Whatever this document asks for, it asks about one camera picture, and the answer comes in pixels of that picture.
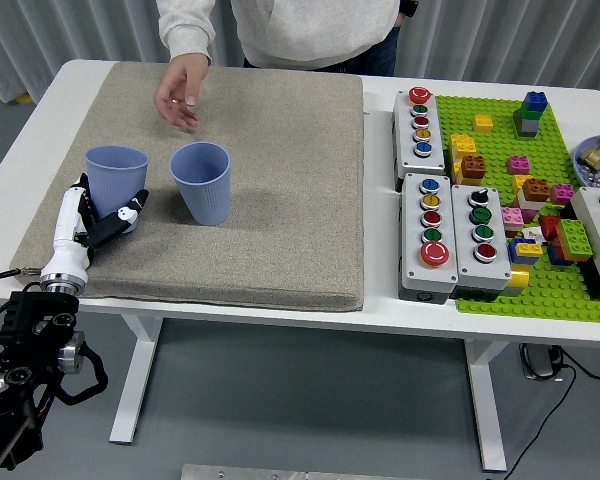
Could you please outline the person's hand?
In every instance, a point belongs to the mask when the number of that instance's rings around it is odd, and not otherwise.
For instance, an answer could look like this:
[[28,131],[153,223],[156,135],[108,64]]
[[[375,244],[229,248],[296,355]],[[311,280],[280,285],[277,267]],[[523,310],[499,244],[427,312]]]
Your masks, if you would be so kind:
[[169,62],[154,95],[154,104],[163,120],[182,130],[198,125],[194,108],[209,66],[210,59],[202,53],[178,55]]

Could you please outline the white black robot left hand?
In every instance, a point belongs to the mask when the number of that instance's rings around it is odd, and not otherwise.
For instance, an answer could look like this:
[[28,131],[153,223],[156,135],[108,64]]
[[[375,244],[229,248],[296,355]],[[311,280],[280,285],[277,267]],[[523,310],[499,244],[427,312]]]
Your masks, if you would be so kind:
[[147,190],[141,189],[126,205],[97,220],[88,176],[83,173],[64,193],[54,232],[53,256],[40,274],[41,289],[80,295],[88,282],[87,268],[94,251],[136,224],[148,195]]

